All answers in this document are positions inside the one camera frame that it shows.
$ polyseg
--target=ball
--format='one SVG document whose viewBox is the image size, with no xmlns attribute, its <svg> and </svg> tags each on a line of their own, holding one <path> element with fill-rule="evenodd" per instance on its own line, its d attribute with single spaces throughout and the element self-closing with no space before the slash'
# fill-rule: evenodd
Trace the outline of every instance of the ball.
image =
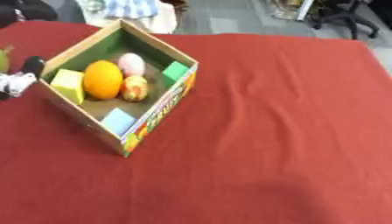
<svg viewBox="0 0 392 224">
<path fill-rule="evenodd" d="M 120 67 L 125 77 L 129 77 L 131 75 L 144 75 L 145 62 L 135 53 L 125 53 L 118 60 L 117 65 Z"/>
<path fill-rule="evenodd" d="M 123 74 L 116 64 L 98 60 L 91 63 L 83 77 L 83 87 L 93 97 L 100 100 L 115 98 L 123 84 Z"/>
<path fill-rule="evenodd" d="M 128 102 L 140 102 L 149 92 L 147 80 L 140 75 L 132 75 L 122 83 L 122 98 Z"/>
</svg>

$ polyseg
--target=orange ball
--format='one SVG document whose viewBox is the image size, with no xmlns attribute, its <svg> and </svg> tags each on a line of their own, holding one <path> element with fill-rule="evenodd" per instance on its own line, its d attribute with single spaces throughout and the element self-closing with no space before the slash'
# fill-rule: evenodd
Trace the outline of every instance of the orange ball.
<svg viewBox="0 0 392 224">
<path fill-rule="evenodd" d="M 100 100 L 115 98 L 123 84 L 123 74 L 114 63 L 98 60 L 85 71 L 83 87 L 90 95 Z"/>
</svg>

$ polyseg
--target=gray floor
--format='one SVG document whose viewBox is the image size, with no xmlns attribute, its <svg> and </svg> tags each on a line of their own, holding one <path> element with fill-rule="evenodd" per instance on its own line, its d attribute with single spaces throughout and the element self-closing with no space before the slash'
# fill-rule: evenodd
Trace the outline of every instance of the gray floor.
<svg viewBox="0 0 392 224">
<path fill-rule="evenodd" d="M 45 0 L 59 12 L 61 21 L 83 22 L 81 11 L 73 0 Z M 225 32 L 273 34 L 321 39 L 347 39 L 346 27 L 329 24 L 319 31 L 306 22 L 273 18 L 266 0 L 189 0 L 190 8 L 177 29 L 177 34 L 217 34 Z M 366 6 L 358 14 L 381 27 L 376 39 L 362 30 L 360 40 L 368 45 L 385 69 L 392 74 L 392 31 Z"/>
</svg>

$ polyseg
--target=white ball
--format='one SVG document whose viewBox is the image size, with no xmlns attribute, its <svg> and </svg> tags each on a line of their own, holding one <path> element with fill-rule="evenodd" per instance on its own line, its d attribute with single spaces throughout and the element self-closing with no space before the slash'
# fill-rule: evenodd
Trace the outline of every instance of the white ball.
<svg viewBox="0 0 392 224">
<path fill-rule="evenodd" d="M 121 56 L 117 65 L 126 77 L 131 75 L 144 75 L 145 72 L 144 60 L 139 55 L 132 52 L 125 53 Z"/>
</svg>

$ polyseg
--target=red cloth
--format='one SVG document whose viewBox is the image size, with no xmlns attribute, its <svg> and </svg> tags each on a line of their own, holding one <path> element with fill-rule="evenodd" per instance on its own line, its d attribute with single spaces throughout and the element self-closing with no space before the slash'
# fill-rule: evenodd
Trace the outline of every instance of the red cloth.
<svg viewBox="0 0 392 224">
<path fill-rule="evenodd" d="M 96 29 L 0 31 L 17 67 Z M 390 224 L 392 85 L 360 42 L 159 36 L 199 60 L 192 91 L 130 158 L 33 87 L 0 102 L 0 221 Z"/>
</svg>

